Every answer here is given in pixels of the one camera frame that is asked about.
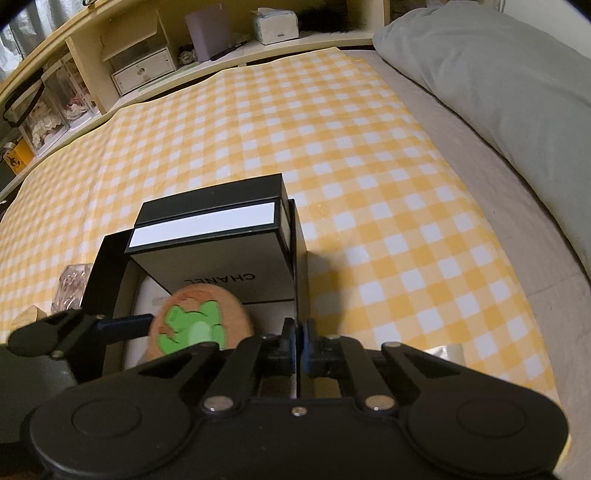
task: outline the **screw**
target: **screw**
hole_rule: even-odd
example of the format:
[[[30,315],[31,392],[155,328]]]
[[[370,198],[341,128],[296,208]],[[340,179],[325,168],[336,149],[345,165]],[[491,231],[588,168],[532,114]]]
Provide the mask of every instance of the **screw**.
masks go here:
[[[365,406],[373,411],[389,410],[395,405],[394,399],[387,395],[372,395],[365,399]]]
[[[203,402],[203,406],[206,410],[217,413],[230,410],[230,408],[234,406],[234,402],[230,397],[225,395],[215,395],[214,397],[206,398]]]
[[[291,414],[294,417],[303,417],[308,413],[308,409],[306,407],[293,407],[291,409]]]

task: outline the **black strap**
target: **black strap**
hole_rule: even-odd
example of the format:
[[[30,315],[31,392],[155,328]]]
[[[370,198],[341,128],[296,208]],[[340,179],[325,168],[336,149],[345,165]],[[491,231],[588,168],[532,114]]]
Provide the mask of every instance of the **black strap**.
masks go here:
[[[8,125],[10,125],[13,128],[20,127],[22,125],[22,123],[25,121],[25,118],[27,118],[29,113],[31,113],[33,111],[33,109],[35,108],[35,105],[39,101],[39,98],[41,98],[41,94],[43,93],[43,90],[45,90],[45,85],[43,84],[43,82],[41,82],[41,86],[39,87],[39,90],[37,90],[37,93],[33,97],[33,101],[29,104],[27,109],[24,111],[24,113],[21,115],[21,117],[16,122],[13,122],[13,121],[9,120],[8,118],[6,118],[6,112],[10,109],[10,107],[12,107],[12,104],[14,103],[14,101],[6,104],[6,106],[4,107],[4,113],[2,114],[2,118],[4,120],[6,120]]]

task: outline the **gray blanket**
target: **gray blanket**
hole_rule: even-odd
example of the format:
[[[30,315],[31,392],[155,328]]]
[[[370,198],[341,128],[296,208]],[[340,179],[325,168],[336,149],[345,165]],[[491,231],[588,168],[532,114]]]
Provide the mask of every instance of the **gray blanket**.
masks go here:
[[[511,162],[591,274],[591,60],[471,1],[413,10],[374,45]]]

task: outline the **green cartoon design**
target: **green cartoon design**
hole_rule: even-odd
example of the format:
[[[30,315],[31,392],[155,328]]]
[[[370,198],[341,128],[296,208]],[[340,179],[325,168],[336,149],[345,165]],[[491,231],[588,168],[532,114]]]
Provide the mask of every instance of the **green cartoon design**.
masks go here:
[[[167,355],[195,343],[217,342],[220,348],[226,344],[222,311],[215,300],[204,302],[198,312],[185,312],[174,305],[166,312],[164,323],[173,330],[172,336],[158,335],[158,347]]]

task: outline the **yellow and white checkered cloth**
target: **yellow and white checkered cloth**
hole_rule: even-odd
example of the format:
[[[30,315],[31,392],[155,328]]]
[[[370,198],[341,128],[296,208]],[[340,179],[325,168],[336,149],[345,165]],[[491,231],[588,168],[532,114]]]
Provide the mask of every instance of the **yellow and white checkered cloth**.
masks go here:
[[[462,343],[467,364],[557,398],[496,236],[417,121],[333,48],[222,71],[109,122],[29,175],[0,225],[0,330],[49,310],[143,202],[282,172],[309,250],[312,313],[367,348]]]

